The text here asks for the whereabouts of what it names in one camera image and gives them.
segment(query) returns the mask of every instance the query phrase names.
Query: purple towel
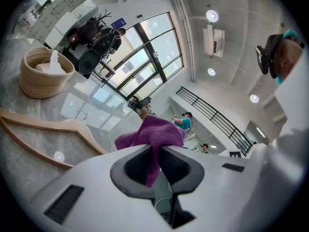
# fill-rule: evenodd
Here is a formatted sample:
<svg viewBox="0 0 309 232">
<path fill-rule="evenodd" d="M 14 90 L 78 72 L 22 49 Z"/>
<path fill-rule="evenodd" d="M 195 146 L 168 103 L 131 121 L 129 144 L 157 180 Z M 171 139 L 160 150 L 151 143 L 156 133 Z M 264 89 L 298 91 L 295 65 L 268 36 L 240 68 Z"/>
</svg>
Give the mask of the purple towel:
<svg viewBox="0 0 309 232">
<path fill-rule="evenodd" d="M 151 144 L 153 148 L 153 163 L 147 176 L 147 187 L 151 187 L 160 173 L 158 148 L 164 145 L 182 147 L 185 132 L 170 121 L 148 115 L 140 129 L 136 132 L 119 136 L 115 140 L 118 150 L 143 144 Z"/>
</svg>

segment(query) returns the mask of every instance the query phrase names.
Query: tissue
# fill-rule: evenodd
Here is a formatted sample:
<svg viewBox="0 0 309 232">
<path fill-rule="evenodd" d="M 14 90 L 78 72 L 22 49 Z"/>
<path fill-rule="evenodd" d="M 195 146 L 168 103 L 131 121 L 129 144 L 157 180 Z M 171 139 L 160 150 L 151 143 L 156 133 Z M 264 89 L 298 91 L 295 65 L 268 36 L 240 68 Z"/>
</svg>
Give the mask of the tissue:
<svg viewBox="0 0 309 232">
<path fill-rule="evenodd" d="M 65 74 L 66 72 L 61 68 L 61 65 L 58 63 L 58 52 L 53 51 L 49 63 L 38 64 L 35 69 L 37 71 L 47 73 L 47 74 Z"/>
</svg>

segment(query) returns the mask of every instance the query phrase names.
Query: wicker basket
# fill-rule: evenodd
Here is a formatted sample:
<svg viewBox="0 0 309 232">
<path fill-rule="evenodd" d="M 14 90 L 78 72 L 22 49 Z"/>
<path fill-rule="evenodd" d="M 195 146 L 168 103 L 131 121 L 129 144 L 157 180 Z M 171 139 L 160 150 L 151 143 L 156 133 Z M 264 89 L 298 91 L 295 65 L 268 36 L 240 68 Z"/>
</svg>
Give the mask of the wicker basket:
<svg viewBox="0 0 309 232">
<path fill-rule="evenodd" d="M 49 98 L 58 94 L 66 81 L 73 75 L 73 64 L 62 54 L 58 53 L 58 62 L 66 74 L 47 74 L 37 71 L 38 64 L 49 60 L 52 50 L 39 47 L 29 50 L 20 64 L 20 87 L 32 98 Z"/>
</svg>

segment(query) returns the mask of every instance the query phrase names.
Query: air conditioner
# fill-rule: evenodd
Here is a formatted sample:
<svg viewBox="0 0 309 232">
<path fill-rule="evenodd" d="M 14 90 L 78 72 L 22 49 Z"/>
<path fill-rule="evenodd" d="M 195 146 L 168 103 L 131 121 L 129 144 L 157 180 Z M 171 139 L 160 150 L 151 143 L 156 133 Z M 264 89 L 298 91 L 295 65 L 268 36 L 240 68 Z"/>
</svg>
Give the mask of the air conditioner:
<svg viewBox="0 0 309 232">
<path fill-rule="evenodd" d="M 212 25 L 207 25 L 207 28 L 203 29 L 203 39 L 204 51 L 209 55 L 215 55 L 222 58 L 225 43 L 225 31 L 213 29 Z"/>
</svg>

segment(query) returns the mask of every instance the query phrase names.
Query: round light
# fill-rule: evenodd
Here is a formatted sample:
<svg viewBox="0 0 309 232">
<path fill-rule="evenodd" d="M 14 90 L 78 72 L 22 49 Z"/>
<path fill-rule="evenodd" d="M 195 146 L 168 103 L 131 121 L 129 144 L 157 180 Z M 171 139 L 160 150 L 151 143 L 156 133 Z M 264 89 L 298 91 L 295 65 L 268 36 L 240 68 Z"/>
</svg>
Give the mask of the round light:
<svg viewBox="0 0 309 232">
<path fill-rule="evenodd" d="M 56 161 L 60 161 L 60 162 L 64 162 L 64 155 L 61 151 L 56 151 L 55 154 L 54 154 L 54 159 Z"/>
<path fill-rule="evenodd" d="M 218 13 L 214 10 L 208 10 L 206 12 L 206 17 L 210 22 L 216 22 L 219 19 Z"/>
<path fill-rule="evenodd" d="M 259 97 L 257 95 L 251 95 L 250 100 L 253 103 L 258 103 L 259 102 Z"/>
<path fill-rule="evenodd" d="M 209 68 L 208 74 L 211 75 L 211 76 L 214 76 L 214 75 L 216 75 L 216 71 L 213 68 Z"/>
</svg>

